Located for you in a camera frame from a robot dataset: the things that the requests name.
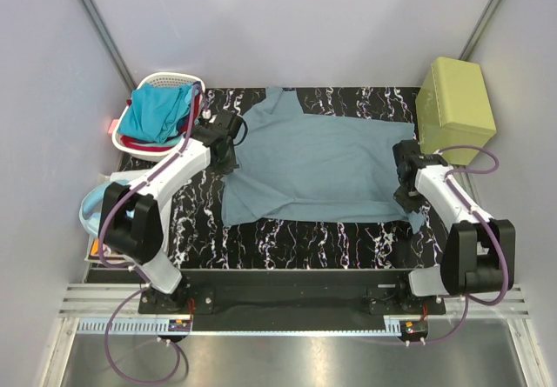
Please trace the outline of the grey-blue t shirt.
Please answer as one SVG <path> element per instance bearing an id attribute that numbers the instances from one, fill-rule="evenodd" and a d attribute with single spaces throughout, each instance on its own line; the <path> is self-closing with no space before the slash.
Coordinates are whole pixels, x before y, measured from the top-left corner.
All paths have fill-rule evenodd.
<path id="1" fill-rule="evenodd" d="M 224 176 L 224 225 L 260 218 L 375 224 L 425 218 L 394 200 L 393 146 L 413 138 L 409 123 L 305 114 L 293 91 L 269 88 L 244 115 L 239 167 Z"/>

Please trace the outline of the white laundry basket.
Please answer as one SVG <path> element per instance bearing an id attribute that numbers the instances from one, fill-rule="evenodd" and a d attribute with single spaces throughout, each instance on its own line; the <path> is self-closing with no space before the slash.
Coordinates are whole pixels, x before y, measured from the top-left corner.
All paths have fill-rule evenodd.
<path id="1" fill-rule="evenodd" d="M 190 75 L 186 75 L 186 74 L 181 74 L 181 73 L 175 73 L 175 72 L 158 72 L 158 73 L 154 73 L 149 75 L 148 77 L 144 78 L 144 80 L 139 84 L 139 86 L 137 87 L 137 89 L 143 87 L 146 83 L 151 84 L 155 87 L 179 87 L 181 85 L 185 85 L 185 84 L 191 84 L 192 85 L 192 96 L 191 96 L 191 103 L 193 103 L 193 100 L 196 97 L 199 97 L 199 113 L 197 118 L 194 120 L 191 118 L 190 119 L 190 125 L 194 125 L 197 122 L 198 117 L 200 116 L 200 112 L 201 112 L 201 105 L 203 102 L 203 99 L 205 98 L 205 84 L 204 82 L 195 76 L 190 76 Z M 120 125 L 120 121 L 122 120 L 122 117 L 124 115 L 124 113 L 127 111 L 127 109 L 129 108 L 129 106 L 131 105 L 131 98 L 127 100 L 127 105 L 124 109 L 123 114 L 120 116 L 120 118 L 118 119 L 118 126 Z M 177 145 L 175 147 L 173 147 L 170 150 L 166 150 L 164 152 L 160 152 L 160 153 L 155 153 L 155 152 L 147 152 L 147 151 L 141 151 L 141 150 L 133 150 L 133 149 L 129 149 L 129 148 L 125 148 L 120 140 L 120 135 L 117 132 L 117 128 L 114 130 L 114 132 L 112 133 L 112 142 L 114 143 L 115 147 L 117 147 L 119 150 L 121 150 L 122 152 L 126 152 L 128 154 L 130 154 L 131 156 L 141 159 L 141 160 L 145 160 L 145 161 L 150 161 L 150 162 L 158 162 L 160 160 L 162 160 L 164 157 L 166 157 L 172 149 L 174 149 L 175 147 L 177 147 Z"/>

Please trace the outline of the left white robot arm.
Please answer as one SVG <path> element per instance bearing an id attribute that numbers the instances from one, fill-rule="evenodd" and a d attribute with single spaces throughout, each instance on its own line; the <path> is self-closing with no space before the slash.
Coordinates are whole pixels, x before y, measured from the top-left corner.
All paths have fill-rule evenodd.
<path id="1" fill-rule="evenodd" d="M 235 138 L 247 135 L 246 121 L 229 111 L 191 127 L 178 147 L 153 168 L 128 184 L 112 183 L 104 191 L 98 244 L 123 255 L 149 286 L 158 292 L 158 304 L 171 314 L 187 305 L 181 271 L 164 253 L 162 209 L 174 194 L 203 170 L 218 175 L 238 167 Z"/>

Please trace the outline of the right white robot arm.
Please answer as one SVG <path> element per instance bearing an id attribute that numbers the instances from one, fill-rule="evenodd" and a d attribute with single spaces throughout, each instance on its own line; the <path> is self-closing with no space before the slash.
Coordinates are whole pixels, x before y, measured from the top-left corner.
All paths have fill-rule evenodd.
<path id="1" fill-rule="evenodd" d="M 479 207 L 455 180 L 458 170 L 444 152 L 424 154 L 415 140 L 393 146 L 399 179 L 394 200 L 408 213 L 429 203 L 448 230 L 440 264 L 411 271 L 407 285 L 395 292 L 396 306 L 409 315 L 423 308 L 427 297 L 463 296 L 494 306 L 513 288 L 513 224 Z"/>

